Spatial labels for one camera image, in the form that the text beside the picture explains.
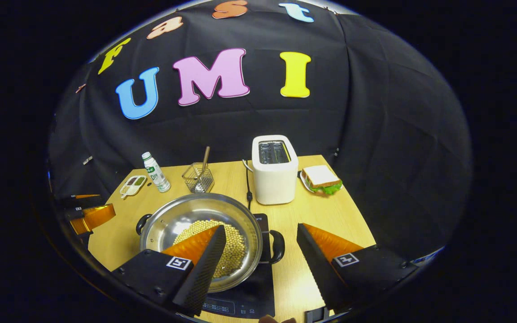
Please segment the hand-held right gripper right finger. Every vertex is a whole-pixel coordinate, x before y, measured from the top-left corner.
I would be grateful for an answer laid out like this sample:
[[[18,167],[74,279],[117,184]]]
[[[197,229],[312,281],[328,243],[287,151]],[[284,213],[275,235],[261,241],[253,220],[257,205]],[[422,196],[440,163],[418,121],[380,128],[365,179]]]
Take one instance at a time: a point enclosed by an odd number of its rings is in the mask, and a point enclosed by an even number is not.
[[[361,310],[389,296],[419,273],[419,267],[387,247],[361,247],[300,223],[296,241],[330,310]]]

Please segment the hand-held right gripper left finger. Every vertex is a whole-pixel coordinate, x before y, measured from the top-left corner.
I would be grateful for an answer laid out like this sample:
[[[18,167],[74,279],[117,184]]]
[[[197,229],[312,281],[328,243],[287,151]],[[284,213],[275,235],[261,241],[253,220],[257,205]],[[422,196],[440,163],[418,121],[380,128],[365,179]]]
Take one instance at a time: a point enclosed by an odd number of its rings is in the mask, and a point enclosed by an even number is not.
[[[224,225],[217,225],[164,252],[145,249],[112,273],[150,303],[193,317],[201,314],[225,245]]]

